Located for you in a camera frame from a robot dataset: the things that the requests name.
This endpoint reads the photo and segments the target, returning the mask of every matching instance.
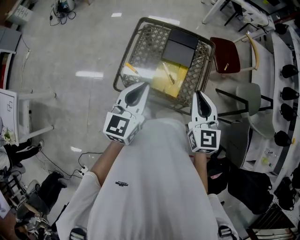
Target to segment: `person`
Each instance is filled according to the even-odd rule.
[[[60,195],[63,188],[66,188],[66,184],[61,181],[63,175],[60,172],[52,172],[43,181],[39,189],[36,187],[36,191],[32,192],[26,202],[31,207],[35,208],[37,211],[43,214],[48,214]],[[35,214],[28,210],[24,203],[17,209],[16,212],[16,224],[15,233],[17,237],[21,240],[30,239],[27,232],[39,230],[39,223],[34,220]]]
[[[15,165],[20,165],[24,159],[28,159],[36,155],[42,150],[44,141],[41,140],[37,146],[32,146],[28,139],[26,142],[20,143],[19,146],[6,144],[0,148],[0,170],[8,171]]]
[[[111,142],[56,223],[60,240],[76,226],[87,239],[216,240],[238,235],[218,197],[207,195],[207,158],[189,157],[185,126],[147,121],[129,146]]]

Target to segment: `bag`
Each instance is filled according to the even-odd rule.
[[[288,64],[283,66],[281,74],[284,78],[289,78],[298,74],[298,69],[294,65]]]
[[[291,121],[295,117],[297,117],[297,113],[294,109],[292,109],[288,104],[283,103],[280,107],[280,113],[283,118],[287,121]]]
[[[213,159],[207,163],[208,194],[219,194],[227,188],[230,167],[233,164],[227,159]]]
[[[292,173],[292,187],[300,188],[300,167],[299,166],[295,168],[294,172]]]
[[[281,146],[281,147],[287,147],[287,146],[291,145],[291,143],[292,143],[290,137],[284,131],[279,131],[279,132],[275,133],[274,141],[278,146]]]
[[[280,96],[283,100],[294,100],[299,98],[299,93],[292,88],[284,87],[280,93]]]
[[[279,206],[287,211],[294,209],[296,190],[290,189],[291,180],[288,177],[282,179],[274,194],[278,198]]]
[[[244,203],[253,214],[265,213],[273,201],[268,192],[271,181],[265,173],[232,168],[228,192]]]
[[[286,30],[289,26],[286,25],[286,24],[282,24],[282,23],[277,23],[275,25],[275,31],[276,33],[280,34],[280,35],[283,35],[286,33]]]

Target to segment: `wire basket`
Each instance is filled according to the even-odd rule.
[[[158,67],[159,62],[161,61],[165,45],[172,29],[180,29],[199,38],[192,65],[186,74],[177,97],[172,97],[156,89],[151,89],[151,93],[155,96],[156,100],[157,98],[168,100],[170,103],[164,104],[166,107],[174,109],[178,112],[182,112],[179,111],[179,109],[191,105],[193,93],[199,89],[200,84],[200,90],[205,90],[215,47],[211,41],[180,27],[150,18],[140,19],[123,56],[122,62],[115,78],[114,88],[120,91],[120,89],[117,88],[119,77],[121,78],[124,87],[128,87],[139,81],[138,77],[120,74],[121,68],[125,63],[125,59],[127,58],[129,50],[131,50],[131,45],[135,42],[128,62],[134,67],[147,68],[155,71]]]

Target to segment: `power strip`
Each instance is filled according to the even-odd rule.
[[[86,165],[83,165],[83,168],[80,169],[79,174],[81,176],[84,176],[88,172],[88,170],[89,170],[88,167]]]

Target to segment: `gray floor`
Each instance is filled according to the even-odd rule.
[[[226,27],[224,23],[233,10],[226,7],[217,12],[213,21],[202,24],[203,17],[211,8],[206,0],[95,0],[90,6],[78,2],[77,16],[65,25],[51,27],[49,15],[51,2],[39,0],[33,8],[34,16],[21,28],[23,38],[31,49],[21,81],[24,56],[27,49],[20,41],[14,58],[9,88],[25,92],[56,92],[56,99],[33,102],[33,129],[51,124],[55,129],[41,135],[45,141],[43,152],[60,168],[71,174],[80,169],[77,162],[80,151],[102,152],[109,141],[102,134],[105,117],[118,96],[113,89],[113,80],[129,38],[141,17],[154,15],[180,21],[180,26],[203,37],[221,37],[235,40],[245,34],[238,33],[243,23],[234,18]],[[122,13],[121,17],[111,17]],[[238,43],[241,66],[251,64],[249,43]],[[78,76],[101,74],[101,78]],[[211,97],[220,112],[235,109],[235,103],[216,94],[215,88],[234,91],[240,82],[249,82],[250,73],[233,74],[222,78],[215,74],[210,77],[205,93]],[[222,133],[222,143],[226,134]],[[83,156],[81,162],[91,167],[97,155]],[[27,172],[23,181],[43,181],[47,170],[55,169],[41,154],[25,160]],[[63,205],[68,203],[79,184],[78,178],[68,181],[49,219],[53,221]]]

